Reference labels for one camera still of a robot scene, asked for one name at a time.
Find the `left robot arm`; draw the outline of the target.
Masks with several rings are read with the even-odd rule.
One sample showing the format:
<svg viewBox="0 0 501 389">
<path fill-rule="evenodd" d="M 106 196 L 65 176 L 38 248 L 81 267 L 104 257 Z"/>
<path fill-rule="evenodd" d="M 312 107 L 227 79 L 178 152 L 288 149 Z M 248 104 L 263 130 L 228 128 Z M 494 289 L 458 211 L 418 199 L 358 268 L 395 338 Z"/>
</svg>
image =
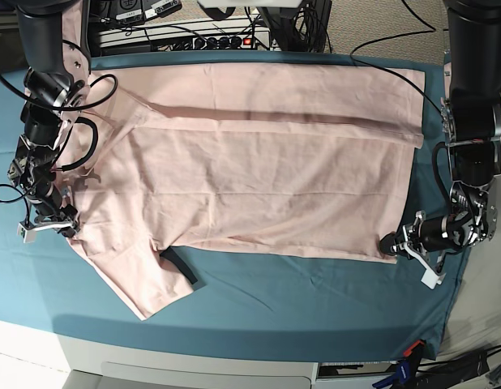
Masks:
<svg viewBox="0 0 501 389">
<path fill-rule="evenodd" d="M 491 195 L 501 174 L 501 1 L 446 1 L 449 60 L 442 123 L 446 139 L 432 151 L 443 216 L 418 212 L 379 242 L 389 256 L 426 259 L 491 239 L 497 209 Z"/>
</svg>

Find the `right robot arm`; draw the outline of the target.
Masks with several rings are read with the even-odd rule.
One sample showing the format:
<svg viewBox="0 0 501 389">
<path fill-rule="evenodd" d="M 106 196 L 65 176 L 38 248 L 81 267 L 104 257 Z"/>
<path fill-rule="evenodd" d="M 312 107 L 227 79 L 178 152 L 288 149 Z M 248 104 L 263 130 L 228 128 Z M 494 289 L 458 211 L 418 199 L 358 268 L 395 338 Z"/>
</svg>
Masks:
<svg viewBox="0 0 501 389">
<path fill-rule="evenodd" d="M 63 151 L 90 87 L 88 1 L 14 1 L 28 63 L 25 101 L 15 157 L 7 176 L 27 204 L 18 234 L 32 242 L 52 229 L 73 234 L 77 211 L 62 197 L 53 168 Z"/>
</svg>

